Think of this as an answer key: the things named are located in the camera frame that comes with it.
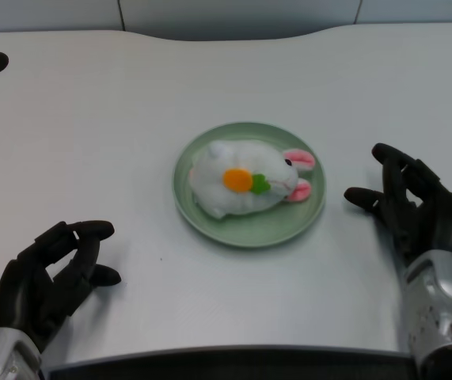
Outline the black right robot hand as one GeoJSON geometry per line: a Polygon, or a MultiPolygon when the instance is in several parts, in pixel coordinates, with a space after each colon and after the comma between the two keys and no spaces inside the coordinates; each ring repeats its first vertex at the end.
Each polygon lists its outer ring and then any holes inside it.
{"type": "Polygon", "coordinates": [[[452,192],[420,159],[384,143],[372,154],[382,164],[383,191],[351,187],[344,198],[385,226],[405,266],[433,249],[452,253],[452,192]]]}

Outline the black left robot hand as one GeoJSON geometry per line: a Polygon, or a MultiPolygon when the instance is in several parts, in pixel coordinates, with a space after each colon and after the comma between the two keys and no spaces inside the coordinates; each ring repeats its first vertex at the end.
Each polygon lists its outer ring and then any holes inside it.
{"type": "Polygon", "coordinates": [[[121,282],[97,263],[114,232],[107,221],[59,222],[37,237],[2,273],[0,328],[22,331],[43,352],[94,289],[121,282]]]}

